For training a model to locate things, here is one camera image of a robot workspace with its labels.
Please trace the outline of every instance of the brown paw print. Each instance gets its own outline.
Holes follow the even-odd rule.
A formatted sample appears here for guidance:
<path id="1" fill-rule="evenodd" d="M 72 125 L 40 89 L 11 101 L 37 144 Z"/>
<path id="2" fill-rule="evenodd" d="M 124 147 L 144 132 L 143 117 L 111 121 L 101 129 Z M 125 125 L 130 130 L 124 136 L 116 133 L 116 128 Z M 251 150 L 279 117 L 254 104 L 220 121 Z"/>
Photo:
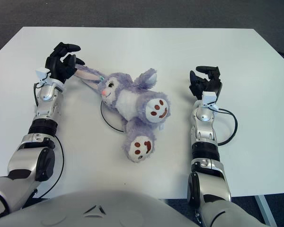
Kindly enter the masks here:
<path id="1" fill-rule="evenodd" d="M 165 107 L 165 109 L 164 109 L 164 107 L 163 107 L 164 102 L 163 102 L 162 99 L 160 99 L 159 104 L 160 104 L 160 105 L 155 105 L 154 108 L 155 108 L 156 110 L 160 110 L 160 108 L 163 108 L 164 112 L 163 112 L 162 115 L 159 116 L 159 118 L 163 118 L 163 117 L 165 117 L 165 115 L 167 114 L 167 108 Z M 152 115 L 152 116 L 156 116 L 157 114 L 158 114 L 157 111 L 152 111 L 152 112 L 151 112 L 151 115 Z"/>
<path id="2" fill-rule="evenodd" d="M 139 148 L 139 147 L 141 146 L 141 144 L 138 143 L 138 142 L 136 142 L 134 145 L 135 145 L 135 147 L 137 147 L 137 148 Z M 145 141 L 145 142 L 144 142 L 144 145 L 145 145 L 146 148 L 147 148 L 146 154 L 148 154 L 148 152 L 151 150 L 151 142 L 150 142 L 150 141 Z M 140 151 L 140 150 L 136 150 L 134 153 L 135 153 L 136 155 L 139 155 L 139 154 L 141 154 L 141 151 Z"/>

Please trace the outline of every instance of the bunny face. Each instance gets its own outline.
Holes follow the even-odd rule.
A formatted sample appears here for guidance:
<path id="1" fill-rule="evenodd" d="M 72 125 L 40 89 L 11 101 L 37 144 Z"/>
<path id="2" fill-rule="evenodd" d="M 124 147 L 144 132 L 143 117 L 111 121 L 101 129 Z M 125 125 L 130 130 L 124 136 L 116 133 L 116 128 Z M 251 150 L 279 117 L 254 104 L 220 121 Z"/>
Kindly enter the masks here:
<path id="1" fill-rule="evenodd" d="M 101 94 L 103 102 L 107 106 L 115 108 L 120 92 L 123 89 L 130 87 L 132 84 L 133 81 L 130 75 L 124 73 L 113 73 L 99 83 L 98 91 Z"/>
<path id="2" fill-rule="evenodd" d="M 112 105 L 116 100 L 116 90 L 120 83 L 117 78 L 111 77 L 105 83 L 105 88 L 101 91 L 101 97 L 106 105 Z"/>

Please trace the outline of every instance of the black wire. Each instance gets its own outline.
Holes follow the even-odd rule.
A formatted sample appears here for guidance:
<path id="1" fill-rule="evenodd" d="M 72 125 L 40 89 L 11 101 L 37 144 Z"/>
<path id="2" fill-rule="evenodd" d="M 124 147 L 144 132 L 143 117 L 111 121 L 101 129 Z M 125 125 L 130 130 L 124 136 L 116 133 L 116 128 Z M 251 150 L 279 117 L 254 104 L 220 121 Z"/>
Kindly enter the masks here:
<path id="1" fill-rule="evenodd" d="M 35 83 L 35 84 L 34 84 L 34 97 L 35 97 L 36 106 L 39 105 L 38 99 L 37 99 L 37 96 L 36 96 L 36 88 L 39 89 L 39 88 L 42 88 L 42 87 L 44 86 L 44 84 L 43 84 L 42 86 L 37 87 L 38 84 L 39 84 L 39 83 Z"/>
<path id="2" fill-rule="evenodd" d="M 63 152 L 63 147 L 62 147 L 62 144 L 61 144 L 60 140 L 58 139 L 58 137 L 55 136 L 55 138 L 58 140 L 58 142 L 59 142 L 59 144 L 60 144 L 60 147 L 61 147 L 61 152 L 62 152 L 62 168 L 61 168 L 61 172 L 60 172 L 60 175 L 59 175 L 58 179 L 57 179 L 56 182 L 53 184 L 53 186 L 52 186 L 49 190 L 47 190 L 47 192 L 45 192 L 43 195 L 41 195 L 41 196 L 39 197 L 39 199 L 42 198 L 43 196 L 45 196 L 47 193 L 50 192 L 51 189 L 53 189 L 53 187 L 55 187 L 55 185 L 56 185 L 56 184 L 58 183 L 58 181 L 60 180 L 61 175 L 62 175 L 62 172 L 63 172 L 63 168 L 64 168 L 64 152 Z"/>
<path id="3" fill-rule="evenodd" d="M 34 97 L 35 97 L 36 106 L 38 106 L 38 105 L 39 105 L 38 100 L 37 100 L 37 96 L 36 96 L 36 88 L 37 88 L 37 84 L 39 84 L 39 83 L 35 83 L 35 84 L 34 84 Z"/>
<path id="4" fill-rule="evenodd" d="M 107 122 L 107 120 L 106 120 L 106 119 L 105 119 L 105 117 L 103 116 L 103 112 L 102 112 L 102 104 L 103 104 L 103 101 L 101 101 L 100 110 L 101 110 L 101 115 L 102 115 L 102 117 L 103 117 L 104 121 L 106 122 L 106 124 L 108 124 L 108 125 L 109 125 L 111 128 L 113 128 L 114 130 L 117 130 L 117 131 L 119 131 L 119 132 L 124 132 L 124 131 L 122 131 L 122 130 L 116 129 L 115 127 L 111 126 L 111 125 Z"/>
<path id="5" fill-rule="evenodd" d="M 229 115 L 231 115 L 231 116 L 233 117 L 233 119 L 235 120 L 235 129 L 234 129 L 232 135 L 231 135 L 226 141 L 223 141 L 223 142 L 221 142 L 221 143 L 218 143 L 218 146 L 222 146 L 222 145 L 225 145 L 225 144 L 229 143 L 229 142 L 232 140 L 232 138 L 236 135 L 236 132 L 237 132 L 237 129 L 238 129 L 238 121 L 237 121 L 236 116 L 235 116 L 232 112 L 230 112 L 229 110 L 219 109 L 219 110 L 225 111 L 225 112 L 220 112 L 220 111 L 213 110 L 213 109 L 211 109 L 211 108 L 209 108 L 209 107 L 208 107 L 208 109 L 210 109 L 210 110 L 212 110 L 212 111 L 215 111 L 215 112 L 218 112 L 218 113 L 222 113 L 222 114 L 229 114 Z"/>

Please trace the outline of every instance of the purple plush rabbit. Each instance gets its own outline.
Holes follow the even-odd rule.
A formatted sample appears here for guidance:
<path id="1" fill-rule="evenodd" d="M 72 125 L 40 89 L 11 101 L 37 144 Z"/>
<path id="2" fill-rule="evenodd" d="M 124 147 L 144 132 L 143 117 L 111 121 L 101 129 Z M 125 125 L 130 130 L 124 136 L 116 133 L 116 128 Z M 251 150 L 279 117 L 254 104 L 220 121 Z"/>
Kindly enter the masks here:
<path id="1" fill-rule="evenodd" d="M 134 82 L 130 75 L 109 76 L 77 65 L 75 76 L 101 94 L 103 102 L 124 118 L 127 133 L 123 148 L 130 160 L 140 162 L 154 151 L 153 130 L 170 116 L 170 103 L 162 92 L 150 91 L 157 81 L 156 70 L 149 69 Z"/>

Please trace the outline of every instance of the gray carpet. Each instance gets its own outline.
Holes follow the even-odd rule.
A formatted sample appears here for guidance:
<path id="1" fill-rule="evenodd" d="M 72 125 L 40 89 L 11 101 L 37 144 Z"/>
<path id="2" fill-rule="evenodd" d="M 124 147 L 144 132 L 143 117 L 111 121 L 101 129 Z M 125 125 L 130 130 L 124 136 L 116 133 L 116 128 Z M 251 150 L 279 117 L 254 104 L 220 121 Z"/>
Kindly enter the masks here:
<path id="1" fill-rule="evenodd" d="M 284 0 L 0 0 L 0 49 L 23 26 L 253 28 L 284 52 Z M 284 227 L 284 194 L 266 198 Z M 234 202 L 263 221 L 253 197 Z M 194 219 L 184 200 L 169 204 Z"/>

